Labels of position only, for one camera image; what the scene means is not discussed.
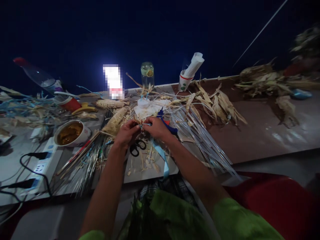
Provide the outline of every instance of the plaid fabric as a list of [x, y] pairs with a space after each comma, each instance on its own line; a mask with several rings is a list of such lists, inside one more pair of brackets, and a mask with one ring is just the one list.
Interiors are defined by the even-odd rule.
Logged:
[[199, 211], [198, 204], [194, 199], [192, 193], [184, 183], [180, 173], [175, 175], [170, 175], [166, 180], [162, 181], [161, 179], [152, 179], [145, 185], [139, 193], [139, 200], [142, 201], [143, 197], [146, 194], [153, 195], [157, 189], [166, 191], [175, 195], [176, 197], [185, 200], [191, 205], [195, 206]]

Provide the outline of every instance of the scissors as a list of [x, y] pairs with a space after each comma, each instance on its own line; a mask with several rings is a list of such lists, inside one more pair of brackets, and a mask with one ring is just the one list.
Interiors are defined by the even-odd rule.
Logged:
[[132, 144], [130, 146], [130, 153], [132, 156], [137, 157], [139, 156], [139, 150], [138, 148], [140, 148], [141, 150], [145, 150], [147, 148], [147, 145], [144, 141], [137, 139], [134, 144]]

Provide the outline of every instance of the banana peel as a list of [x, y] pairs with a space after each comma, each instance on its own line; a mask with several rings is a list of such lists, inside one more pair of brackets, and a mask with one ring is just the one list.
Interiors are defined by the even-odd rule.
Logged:
[[89, 107], [87, 102], [81, 103], [81, 108], [75, 110], [72, 115], [75, 115], [79, 112], [97, 112], [98, 110], [95, 107]]

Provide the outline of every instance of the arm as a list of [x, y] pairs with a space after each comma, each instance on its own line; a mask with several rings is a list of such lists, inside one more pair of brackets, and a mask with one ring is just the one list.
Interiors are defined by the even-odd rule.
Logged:
[[152, 123], [152, 126], [143, 125], [143, 129], [168, 146], [182, 176], [191, 184], [210, 215], [216, 203], [223, 198], [230, 198], [212, 171], [170, 133], [161, 119], [150, 117], [144, 123]]
[[108, 154], [108, 160], [92, 195], [80, 236], [91, 230], [101, 230], [111, 236], [123, 181], [123, 163], [128, 147], [140, 133], [133, 120], [124, 124]]

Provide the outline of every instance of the hand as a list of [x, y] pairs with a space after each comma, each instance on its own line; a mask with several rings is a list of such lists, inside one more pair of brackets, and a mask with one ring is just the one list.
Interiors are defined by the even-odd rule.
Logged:
[[119, 130], [114, 145], [119, 144], [121, 147], [128, 149], [134, 143], [136, 137], [140, 134], [140, 126], [133, 119], [125, 123]]
[[167, 129], [160, 118], [148, 117], [143, 123], [152, 124], [152, 126], [142, 124], [142, 128], [149, 132], [155, 139], [165, 142], [165, 140], [172, 136], [171, 132]]

